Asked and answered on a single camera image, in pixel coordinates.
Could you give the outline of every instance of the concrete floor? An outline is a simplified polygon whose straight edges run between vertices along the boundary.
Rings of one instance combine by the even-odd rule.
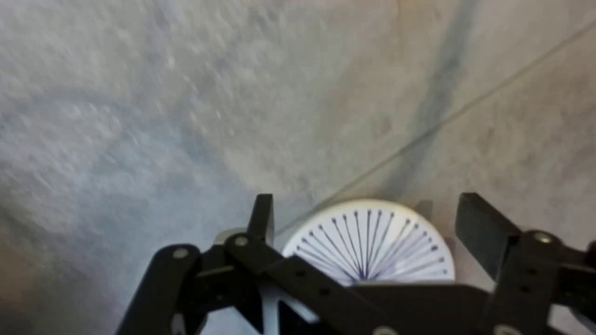
[[[450,237],[474,190],[584,248],[594,23],[594,0],[0,0],[1,333],[113,333],[154,250],[210,246],[258,192],[279,242],[364,196]]]

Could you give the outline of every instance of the black metal bracket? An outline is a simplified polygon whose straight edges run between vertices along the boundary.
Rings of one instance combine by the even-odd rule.
[[[271,203],[258,196],[247,231],[223,246],[160,250],[119,335],[189,335],[223,307],[258,333],[556,333],[545,326],[551,304],[586,326],[596,320],[594,246],[580,253],[549,233],[521,233],[476,194],[461,196],[456,235],[497,281],[493,294],[465,285],[340,287],[266,244]]]

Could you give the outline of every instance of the screw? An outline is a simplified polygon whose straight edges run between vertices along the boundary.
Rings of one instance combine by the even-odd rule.
[[[247,238],[245,237],[236,237],[234,244],[242,248],[242,246],[247,244]]]
[[[372,335],[398,335],[392,328],[377,326],[374,328]]]
[[[512,328],[508,324],[497,324],[493,330],[493,335],[521,335],[521,331],[517,331],[515,328]]]
[[[176,248],[173,253],[171,253],[173,259],[184,259],[187,257],[187,250],[184,248]]]
[[[549,233],[543,233],[543,231],[534,231],[534,238],[541,244],[551,244],[553,242],[553,237]]]

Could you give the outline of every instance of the gray concrete surface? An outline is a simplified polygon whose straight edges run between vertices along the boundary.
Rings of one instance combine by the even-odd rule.
[[[478,190],[584,246],[594,21],[594,0],[0,0],[0,331],[113,333],[156,248],[206,248],[256,192],[281,240],[363,196],[430,201],[448,235]]]

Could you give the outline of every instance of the bolt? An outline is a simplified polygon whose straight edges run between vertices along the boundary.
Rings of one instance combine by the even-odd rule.
[[[176,248],[173,253],[171,253],[173,259],[184,259],[187,257],[187,250],[184,248]]]
[[[242,246],[247,244],[247,238],[245,237],[236,237],[234,244],[242,248]]]
[[[543,233],[543,231],[534,231],[534,238],[541,244],[551,244],[553,242],[553,237],[549,233]]]
[[[508,324],[497,324],[493,330],[493,335],[521,335],[521,331],[517,331],[515,328],[512,328]]]
[[[374,328],[372,335],[398,335],[392,328],[377,326]]]

